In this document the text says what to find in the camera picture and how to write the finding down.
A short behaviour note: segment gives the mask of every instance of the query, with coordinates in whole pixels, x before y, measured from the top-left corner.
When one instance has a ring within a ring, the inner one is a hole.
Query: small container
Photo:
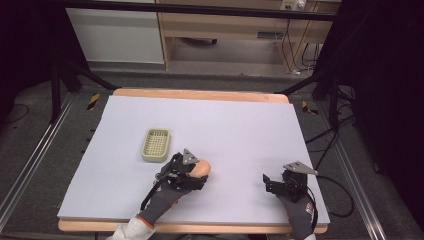
[[[144,138],[141,156],[146,162],[164,162],[168,158],[170,134],[168,129],[151,128]]]

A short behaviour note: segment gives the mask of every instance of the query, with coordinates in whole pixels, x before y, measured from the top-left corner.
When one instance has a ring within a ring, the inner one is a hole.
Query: power strip
[[[280,10],[285,11],[303,11],[306,5],[306,0],[283,0]]]

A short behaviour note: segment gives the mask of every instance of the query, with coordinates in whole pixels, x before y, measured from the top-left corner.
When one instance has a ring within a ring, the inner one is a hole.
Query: hand
[[[292,202],[289,197],[276,195],[286,208],[289,223],[293,228],[294,239],[305,239],[312,234],[311,221],[314,207],[307,196],[297,202]]]
[[[156,221],[168,211],[182,196],[189,194],[190,190],[174,189],[168,181],[161,184],[160,188],[153,194],[150,203],[138,215],[153,228]]]

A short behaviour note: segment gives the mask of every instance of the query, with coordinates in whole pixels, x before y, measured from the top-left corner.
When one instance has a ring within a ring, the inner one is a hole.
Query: white board
[[[111,96],[68,188],[58,217],[128,220],[140,208],[164,163],[141,157],[149,128],[170,130],[168,160],[189,149],[212,166],[193,191],[158,222],[288,223],[284,207],[265,191],[262,174],[281,180],[283,165],[311,161],[291,104]],[[309,175],[319,210],[329,217],[316,178]]]

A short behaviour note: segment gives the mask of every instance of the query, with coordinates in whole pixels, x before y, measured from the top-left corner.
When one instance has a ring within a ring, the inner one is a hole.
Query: yellow marker
[[[94,105],[96,105],[97,100],[99,100],[100,93],[93,94],[90,99],[90,103],[88,103],[87,110],[93,110]]]

